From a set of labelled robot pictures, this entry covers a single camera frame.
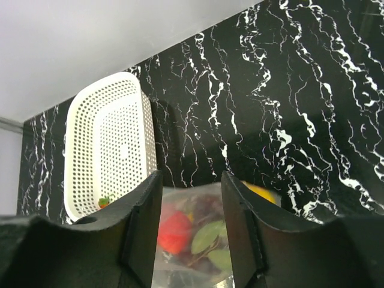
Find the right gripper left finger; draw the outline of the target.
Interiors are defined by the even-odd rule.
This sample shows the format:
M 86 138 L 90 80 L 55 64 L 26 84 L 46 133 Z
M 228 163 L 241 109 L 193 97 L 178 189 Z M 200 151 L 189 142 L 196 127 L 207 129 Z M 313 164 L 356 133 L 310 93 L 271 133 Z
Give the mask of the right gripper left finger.
M 163 176 L 73 224 L 1 218 L 2 287 L 150 287 Z

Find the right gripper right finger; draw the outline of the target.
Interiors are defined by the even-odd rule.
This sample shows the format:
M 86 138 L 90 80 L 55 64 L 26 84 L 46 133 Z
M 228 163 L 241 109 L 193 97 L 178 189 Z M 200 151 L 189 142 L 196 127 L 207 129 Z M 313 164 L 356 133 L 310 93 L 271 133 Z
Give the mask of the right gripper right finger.
M 224 172 L 221 194 L 236 287 L 382 287 L 383 217 L 297 217 Z

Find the yellow lemon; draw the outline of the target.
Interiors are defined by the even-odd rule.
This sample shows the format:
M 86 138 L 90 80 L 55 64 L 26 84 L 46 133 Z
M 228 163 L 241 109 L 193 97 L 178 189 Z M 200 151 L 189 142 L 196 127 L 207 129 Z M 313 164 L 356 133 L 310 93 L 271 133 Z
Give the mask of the yellow lemon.
M 273 204 L 278 204 L 277 202 L 277 198 L 274 196 L 273 192 L 265 189 L 265 188 L 262 188 L 262 187 L 259 187 L 259 186 L 256 186 L 256 185 L 253 185 L 253 184 L 250 184 L 246 181 L 242 181 L 242 183 L 249 189 L 251 190 L 252 192 L 254 192 L 255 194 L 259 195 L 260 197 L 268 200 L 269 202 L 273 203 Z

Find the green leaf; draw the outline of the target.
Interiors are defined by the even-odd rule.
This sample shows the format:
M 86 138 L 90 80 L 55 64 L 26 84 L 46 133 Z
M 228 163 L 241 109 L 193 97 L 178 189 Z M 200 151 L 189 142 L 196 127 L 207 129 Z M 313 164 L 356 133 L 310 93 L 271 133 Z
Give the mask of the green leaf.
M 213 221 L 204 225 L 194 236 L 191 247 L 192 261 L 208 259 L 221 272 L 230 272 L 232 263 L 229 251 L 227 230 L 224 221 Z

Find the clear pink-dotted zip bag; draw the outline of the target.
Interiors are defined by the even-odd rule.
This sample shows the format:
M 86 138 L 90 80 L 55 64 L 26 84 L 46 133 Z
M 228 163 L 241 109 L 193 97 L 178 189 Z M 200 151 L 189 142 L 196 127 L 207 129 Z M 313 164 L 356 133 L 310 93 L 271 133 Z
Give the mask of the clear pink-dotted zip bag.
M 234 286 L 219 182 L 163 189 L 152 286 Z

